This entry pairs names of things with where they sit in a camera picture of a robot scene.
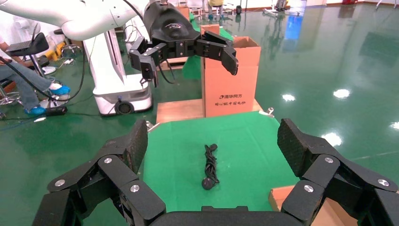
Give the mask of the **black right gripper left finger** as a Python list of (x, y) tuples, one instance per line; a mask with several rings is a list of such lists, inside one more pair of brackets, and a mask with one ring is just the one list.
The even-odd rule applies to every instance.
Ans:
[(129, 226), (148, 226), (165, 214), (165, 203), (138, 175), (151, 127), (136, 121), (126, 135), (107, 140), (93, 159), (53, 179), (33, 225), (81, 226), (108, 199)]

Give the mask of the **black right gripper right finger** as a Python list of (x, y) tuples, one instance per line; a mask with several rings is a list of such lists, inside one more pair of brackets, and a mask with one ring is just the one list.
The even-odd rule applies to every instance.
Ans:
[(326, 199), (338, 203), (359, 226), (396, 226), (399, 187), (392, 180), (343, 157), (325, 139), (282, 119), (277, 144), (299, 181), (281, 211), (300, 224), (313, 223)]

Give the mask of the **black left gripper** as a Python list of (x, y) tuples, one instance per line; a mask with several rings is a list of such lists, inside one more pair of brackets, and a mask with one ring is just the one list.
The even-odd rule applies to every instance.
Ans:
[(138, 37), (128, 51), (131, 66), (141, 71), (142, 85), (152, 82), (154, 87), (158, 87), (157, 68), (165, 59), (195, 54), (220, 61), (231, 75), (237, 74), (239, 62), (232, 40), (211, 31), (200, 35), (172, 4), (149, 3), (143, 19), (150, 41)]

